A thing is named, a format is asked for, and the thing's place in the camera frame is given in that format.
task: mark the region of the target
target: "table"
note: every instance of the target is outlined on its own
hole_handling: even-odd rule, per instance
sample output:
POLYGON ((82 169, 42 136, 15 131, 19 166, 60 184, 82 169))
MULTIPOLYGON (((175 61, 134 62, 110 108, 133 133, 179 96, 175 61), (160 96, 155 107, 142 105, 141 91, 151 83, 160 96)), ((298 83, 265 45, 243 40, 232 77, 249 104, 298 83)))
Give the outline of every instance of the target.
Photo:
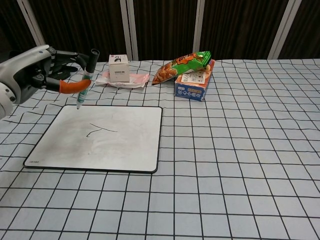
MULTIPOLYGON (((152 80, 165 63, 132 61, 130 70, 152 80)), ((94 77, 106 70, 99 63, 94 77)), ((91 87, 86 104, 163 108, 152 175, 23 168, 76 101, 39 90, 0 121, 0 237, 319 239, 319 90, 320 59, 219 60, 205 102, 174 97, 172 81, 91 87)))

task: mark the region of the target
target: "white grid tablecloth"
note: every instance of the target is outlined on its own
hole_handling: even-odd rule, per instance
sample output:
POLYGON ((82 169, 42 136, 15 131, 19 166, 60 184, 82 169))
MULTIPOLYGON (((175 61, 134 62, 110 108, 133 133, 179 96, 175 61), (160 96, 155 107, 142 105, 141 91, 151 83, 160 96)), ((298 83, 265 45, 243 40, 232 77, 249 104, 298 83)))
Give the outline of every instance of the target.
MULTIPOLYGON (((130 70, 152 80, 165 63, 130 70)), ((85 104, 163 108, 152 175, 23 168, 76 101, 39 90, 0 121, 0 239, 319 239, 319 90, 319 59, 217 61, 205 102, 174 97, 172 81, 91 87, 85 104)))

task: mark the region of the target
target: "green snack bag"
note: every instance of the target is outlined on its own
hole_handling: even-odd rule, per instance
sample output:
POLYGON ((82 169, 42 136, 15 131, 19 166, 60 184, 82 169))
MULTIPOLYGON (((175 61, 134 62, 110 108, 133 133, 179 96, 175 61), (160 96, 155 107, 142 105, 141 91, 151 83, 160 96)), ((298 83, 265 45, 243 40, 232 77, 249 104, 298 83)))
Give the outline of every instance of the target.
POLYGON ((180 74, 205 68, 211 60, 210 51, 198 51, 179 57, 162 66, 155 74, 152 85, 164 83, 180 74))

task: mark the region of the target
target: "whiteboard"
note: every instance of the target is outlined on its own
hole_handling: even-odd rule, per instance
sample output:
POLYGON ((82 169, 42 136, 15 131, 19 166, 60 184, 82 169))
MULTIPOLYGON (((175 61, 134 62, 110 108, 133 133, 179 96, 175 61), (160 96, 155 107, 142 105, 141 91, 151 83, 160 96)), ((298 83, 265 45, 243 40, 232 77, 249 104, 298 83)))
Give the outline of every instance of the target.
POLYGON ((24 166, 155 172, 161 118, 161 107, 66 105, 24 166))

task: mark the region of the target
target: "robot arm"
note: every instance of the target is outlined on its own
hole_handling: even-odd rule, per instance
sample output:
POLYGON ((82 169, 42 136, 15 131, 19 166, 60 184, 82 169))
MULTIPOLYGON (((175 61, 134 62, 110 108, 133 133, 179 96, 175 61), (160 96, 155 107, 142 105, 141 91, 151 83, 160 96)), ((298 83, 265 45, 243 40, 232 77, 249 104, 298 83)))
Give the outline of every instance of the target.
POLYGON ((81 53, 42 45, 0 63, 0 119, 12 112, 13 104, 24 103, 38 89, 66 94, 86 89, 88 81, 66 83, 61 79, 78 70, 67 64, 77 63, 85 69, 88 58, 81 53))

